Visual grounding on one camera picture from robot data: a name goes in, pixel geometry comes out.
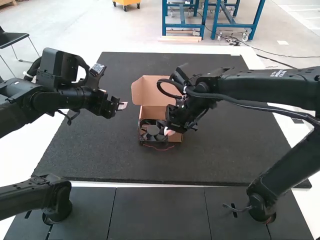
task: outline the box flap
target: box flap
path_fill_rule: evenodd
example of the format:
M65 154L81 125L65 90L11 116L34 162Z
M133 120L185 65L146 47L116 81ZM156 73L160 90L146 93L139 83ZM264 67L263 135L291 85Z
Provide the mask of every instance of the box flap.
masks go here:
M169 76L144 75L131 85L132 102L141 106L167 106L176 105L176 100L162 94L157 88L159 79L169 79ZM168 93L181 96L175 86L162 83L162 88Z

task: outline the blue workbench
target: blue workbench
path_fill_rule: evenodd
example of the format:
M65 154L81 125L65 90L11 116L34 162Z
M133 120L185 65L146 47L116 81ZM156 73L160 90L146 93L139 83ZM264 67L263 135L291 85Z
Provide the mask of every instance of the blue workbench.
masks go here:
M189 7L193 9L193 16L197 16L197 11L199 7L199 0L190 0L190 4L184 3L168 3L167 0L162 0L162 36L167 34L167 28L190 28L190 29L199 29L200 30L200 37L204 38L205 33L205 25L206 25L206 18L208 12L208 2L209 0L205 0L204 8L203 8L203 16L201 24L190 24L186 23L185 19L185 7ZM180 23L166 23L166 16L168 16L168 7L179 7L180 10Z
M264 8L266 0L260 0L253 23L249 24L243 24L243 23L236 23L233 17L237 16L240 0L236 0L236 3L228 3L227 0L216 0L216 3L209 3L209 6L216 6L214 11L214 19L213 19L213 27L212 27L212 33L211 33L211 39L215 39L217 35L217 28L244 28L247 30L250 30L250 34L248 36L249 40L252 40L254 38L258 22L262 13L262 10ZM227 7L234 7L233 15L230 14ZM229 23L218 23L218 17L221 12L224 13L226 18L228 19Z
M168 0L162 0L162 36L167 34L167 28L191 28L191 29L199 29L200 37L204 38L206 18L208 14L208 6L215 6L214 10L214 18L213 18L213 26L211 39L214 40L217 34L217 28L242 28L245 29L244 36L242 40L252 40L254 38L258 22L265 5L266 0L260 0L253 23L236 23L234 17L238 14L238 9L240 5L240 0L236 0L236 3L228 3L228 0L216 0L215 3L209 2L209 0L204 0L203 6L203 15L201 24L188 24L185 19L185 7L189 7L193 9L193 16L197 16L199 0L190 0L190 4L185 3L168 3ZM168 16L168 7L179 7L180 10L180 23L166 23L166 16ZM227 9L227 7L234 8L233 14ZM218 23L219 14L224 13L225 17L229 21L229 23Z

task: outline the chair leg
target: chair leg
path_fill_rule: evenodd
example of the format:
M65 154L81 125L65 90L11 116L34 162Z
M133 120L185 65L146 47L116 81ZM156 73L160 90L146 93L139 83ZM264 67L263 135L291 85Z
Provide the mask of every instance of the chair leg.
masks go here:
M15 49L14 49L14 47L11 45L11 48L12 48L12 50L13 50L13 53L14 53L14 55L15 55L15 58L19 61L19 59L18 59L18 57L17 57L17 54L16 54L16 51L15 51Z
M40 55L39 55L39 53L38 53L38 51L37 51L37 49L36 49L36 47L35 47L34 43L31 41L30 37L28 37L28 39L30 40L30 43L32 44L32 46L33 46L33 48L34 48L34 50L35 50L36 54L38 55L38 57L40 57ZM33 61L27 61L27 60L23 60L23 59L18 59L17 54L16 54L16 51L15 51L15 49L14 49L14 46L13 46L13 45L11 45L11 48L12 48L12 50L13 50L13 53L14 53L15 58L16 58L19 62L23 62L23 63L31 63L31 64L33 63Z
M16 77L16 75L14 74L14 72L11 70L11 68L8 66L8 64L6 63L6 61L4 60L4 58L0 55L0 58L2 59L2 61L4 62L4 64L8 67L8 69L10 70L10 72L12 73L12 75L14 77Z
M35 50L36 54L38 55L38 57L40 57L40 55L39 55L39 53L38 53L38 51L37 51L37 49L36 49L36 47L35 47L34 43L31 41L31 38L30 38L30 37L28 37L28 39L30 40L30 43L32 44L32 46L33 46L33 48L34 48L34 50Z

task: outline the blue metal frame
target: blue metal frame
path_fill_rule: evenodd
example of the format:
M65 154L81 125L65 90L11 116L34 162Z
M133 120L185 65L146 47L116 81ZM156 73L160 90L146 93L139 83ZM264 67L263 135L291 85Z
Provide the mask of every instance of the blue metal frame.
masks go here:
M251 33L248 37L249 40L252 40L254 38L258 22L262 13L262 10L264 8L266 0L260 0L259 6L257 8L254 21L252 24L240 24L236 23L233 17L237 16L239 5L240 5L240 0L236 0L236 3L227 3L227 0L216 0L216 3L209 3L209 6L216 6L215 11L214 11L214 18L213 18L213 27L212 27L212 33L211 33L211 39L215 39L216 33L217 33L217 28L218 27L224 27L224 28L248 28L251 29ZM227 10L227 7L235 7L235 10L233 12L233 17ZM228 19L229 23L218 23L218 16L219 16L219 11L220 8L222 9L224 15Z
M208 3L209 0L204 0L204 8L203 8L203 17L201 24L188 24L186 23L185 18L185 9L184 7L193 8L193 16L197 16L197 11L199 7L200 0L190 0L190 4L176 4L176 3L168 3L167 0L162 0L162 36L167 35L167 28L192 28L192 29L200 29L200 37L204 38L205 33L205 25L208 13ZM166 23L166 16L168 16L168 7L179 7L180 10L180 21L181 23Z

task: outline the yellow cart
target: yellow cart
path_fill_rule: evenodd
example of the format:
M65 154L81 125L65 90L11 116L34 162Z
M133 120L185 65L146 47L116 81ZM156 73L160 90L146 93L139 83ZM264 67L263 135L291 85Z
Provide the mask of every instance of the yellow cart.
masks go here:
M126 12L127 11L127 6L131 4L136 4L136 8L140 9L140 2L141 0L112 0L113 1L113 6L117 6L117 4L123 5L123 10Z

